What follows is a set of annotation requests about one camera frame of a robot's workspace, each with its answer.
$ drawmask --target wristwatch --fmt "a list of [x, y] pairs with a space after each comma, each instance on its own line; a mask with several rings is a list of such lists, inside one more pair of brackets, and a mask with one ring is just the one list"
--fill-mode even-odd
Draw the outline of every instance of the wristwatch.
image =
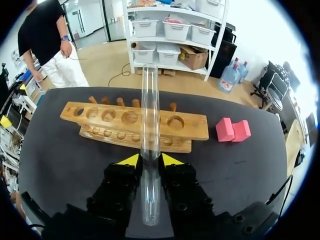
[[67, 35], [63, 36], [63, 37], [61, 38], [61, 41], [64, 41], [64, 40], [69, 40], [69, 37], [68, 37]]

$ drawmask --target pink cube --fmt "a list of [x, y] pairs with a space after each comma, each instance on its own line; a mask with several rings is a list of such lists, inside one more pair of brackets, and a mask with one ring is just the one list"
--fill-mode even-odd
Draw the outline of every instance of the pink cube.
[[235, 138], [234, 128], [229, 117], [224, 117], [215, 125], [219, 142], [232, 141]]
[[247, 120], [242, 120], [238, 123], [233, 123], [234, 139], [232, 142], [242, 142], [251, 136], [249, 123]]

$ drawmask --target black tablecloth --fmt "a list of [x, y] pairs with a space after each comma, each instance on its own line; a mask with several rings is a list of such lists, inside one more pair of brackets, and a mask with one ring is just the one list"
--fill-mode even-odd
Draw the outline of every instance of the black tablecloth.
[[[66, 204], [86, 209], [90, 197], [104, 178], [103, 170], [139, 152], [138, 149], [107, 144], [79, 136], [76, 123], [60, 119], [68, 101], [97, 101], [107, 96], [110, 104], [122, 97], [127, 106], [140, 99], [141, 90], [107, 87], [78, 87], [49, 90], [27, 129], [20, 157], [20, 192], [28, 191], [50, 216], [64, 212]], [[236, 214], [253, 202], [265, 202], [287, 178], [285, 138], [277, 117], [269, 112], [216, 98], [160, 92], [160, 109], [177, 103], [177, 112], [207, 116], [209, 140], [193, 141], [189, 154], [169, 153], [190, 162], [197, 179], [213, 198], [214, 213]], [[233, 123], [247, 120], [251, 137], [243, 142], [218, 142], [215, 125], [223, 117]], [[141, 192], [134, 202], [127, 237], [172, 237], [167, 203], [161, 196], [160, 223], [146, 226], [141, 217]], [[278, 213], [282, 192], [274, 202]]]

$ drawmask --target wooden floor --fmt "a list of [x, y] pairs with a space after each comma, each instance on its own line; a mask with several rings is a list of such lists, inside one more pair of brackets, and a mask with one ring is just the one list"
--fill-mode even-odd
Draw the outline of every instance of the wooden floor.
[[[125, 41], [80, 49], [78, 57], [91, 87], [107, 87], [109, 80], [121, 74], [123, 66], [129, 63]], [[130, 66], [126, 66], [124, 71], [130, 71]], [[48, 78], [41, 83], [41, 86], [44, 89], [53, 88]], [[137, 74], [120, 75], [110, 82], [110, 87], [114, 88], [140, 89], [141, 86], [142, 76]], [[250, 96], [249, 93], [252, 92], [253, 87], [248, 82], [238, 84], [231, 93], [227, 94], [219, 90], [216, 78], [210, 77], [208, 82], [204, 82], [202, 75], [189, 72], [177, 71], [175, 76], [160, 75], [159, 90], [218, 98], [254, 108], [261, 104], [259, 97]]]

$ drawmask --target glass door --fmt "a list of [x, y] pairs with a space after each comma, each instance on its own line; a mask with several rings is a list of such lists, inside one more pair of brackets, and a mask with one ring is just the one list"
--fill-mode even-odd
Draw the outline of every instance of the glass door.
[[100, 0], [68, 0], [63, 5], [70, 35], [78, 49], [108, 41]]
[[122, 0], [100, 0], [105, 34], [109, 42], [125, 40]]

